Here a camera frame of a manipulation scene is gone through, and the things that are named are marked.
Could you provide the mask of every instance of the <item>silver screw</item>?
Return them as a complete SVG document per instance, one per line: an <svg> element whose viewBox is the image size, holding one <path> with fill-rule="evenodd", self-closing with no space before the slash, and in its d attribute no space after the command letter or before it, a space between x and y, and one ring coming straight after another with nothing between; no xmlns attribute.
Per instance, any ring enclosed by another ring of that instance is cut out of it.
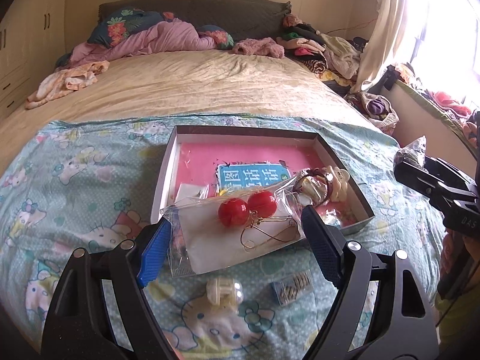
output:
<svg viewBox="0 0 480 360"><path fill-rule="evenodd" d="M127 251L134 247L134 242L131 239L126 239L124 240L121 244L120 247L124 250Z"/></svg>
<svg viewBox="0 0 480 360"><path fill-rule="evenodd" d="M395 254L396 254L397 257L398 257L399 259L401 259L401 260L406 260L407 257L409 256L409 255L407 254L407 252L404 251L404 250L402 250L402 249L398 249L398 250L395 252Z"/></svg>
<svg viewBox="0 0 480 360"><path fill-rule="evenodd" d="M350 250L352 251L359 251L360 248L362 247L358 242L355 241L350 241L347 246L349 247Z"/></svg>
<svg viewBox="0 0 480 360"><path fill-rule="evenodd" d="M85 255L85 249L83 247L79 247L78 249L75 249L73 251L73 256L75 258L80 258L82 257L83 255Z"/></svg>

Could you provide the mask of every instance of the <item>red ball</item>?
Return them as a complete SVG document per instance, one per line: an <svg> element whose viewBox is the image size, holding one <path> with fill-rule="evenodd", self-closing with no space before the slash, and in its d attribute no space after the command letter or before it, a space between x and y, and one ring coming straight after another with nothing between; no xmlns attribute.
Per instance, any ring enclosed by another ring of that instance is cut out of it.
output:
<svg viewBox="0 0 480 360"><path fill-rule="evenodd" d="M277 202L272 192L259 191L249 197L248 208L256 211L259 218L269 218L277 210Z"/></svg>
<svg viewBox="0 0 480 360"><path fill-rule="evenodd" d="M239 198L228 199L218 208L218 218L225 227L244 225L249 215L247 204Z"/></svg>

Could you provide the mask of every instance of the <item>headboard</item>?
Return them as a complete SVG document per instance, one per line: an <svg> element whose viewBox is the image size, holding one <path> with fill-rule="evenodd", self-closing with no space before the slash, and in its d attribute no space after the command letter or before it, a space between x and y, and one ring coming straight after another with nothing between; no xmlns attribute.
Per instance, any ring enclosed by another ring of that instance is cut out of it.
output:
<svg viewBox="0 0 480 360"><path fill-rule="evenodd" d="M213 24L223 28L235 42L277 36L282 19L291 13L292 5L269 0L121 0L100 5L99 21L122 7L133 6L145 11L173 12L195 27Z"/></svg>

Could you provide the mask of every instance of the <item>beige curtain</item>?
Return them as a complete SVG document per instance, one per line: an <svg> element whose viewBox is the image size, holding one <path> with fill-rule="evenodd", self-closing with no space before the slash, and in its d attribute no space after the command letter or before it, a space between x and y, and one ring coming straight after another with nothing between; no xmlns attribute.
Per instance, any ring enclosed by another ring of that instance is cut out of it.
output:
<svg viewBox="0 0 480 360"><path fill-rule="evenodd" d="M350 92L366 91L393 62L407 27L407 0L382 0L370 41L360 57L357 83Z"/></svg>

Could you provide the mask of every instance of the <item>floral pillow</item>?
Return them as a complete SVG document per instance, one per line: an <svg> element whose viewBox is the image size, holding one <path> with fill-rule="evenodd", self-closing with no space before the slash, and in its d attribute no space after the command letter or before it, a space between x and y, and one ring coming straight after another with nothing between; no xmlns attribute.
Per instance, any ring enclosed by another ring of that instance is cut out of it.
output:
<svg viewBox="0 0 480 360"><path fill-rule="evenodd" d="M130 35L144 31L167 19L175 17L171 12L145 12L138 8L125 7L113 12L93 30L87 43L96 43L111 48L127 39Z"/></svg>
<svg viewBox="0 0 480 360"><path fill-rule="evenodd" d="M217 44L219 50L230 50L233 47L233 39L228 32L214 25L206 25L197 28L198 36L210 36Z"/></svg>

